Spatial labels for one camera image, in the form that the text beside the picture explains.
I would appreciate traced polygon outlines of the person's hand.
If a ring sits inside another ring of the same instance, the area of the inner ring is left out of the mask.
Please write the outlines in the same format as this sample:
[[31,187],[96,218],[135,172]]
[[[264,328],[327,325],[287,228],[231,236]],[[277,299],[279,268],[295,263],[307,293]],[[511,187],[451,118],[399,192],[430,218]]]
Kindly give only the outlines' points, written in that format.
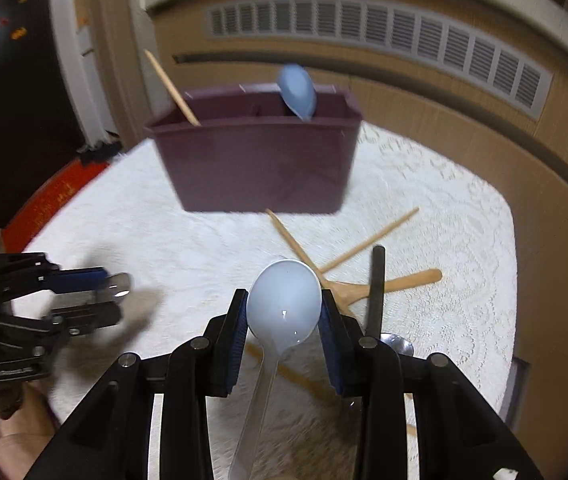
[[23,401],[11,418],[0,419],[0,472],[23,479],[58,428],[41,382],[23,385]]

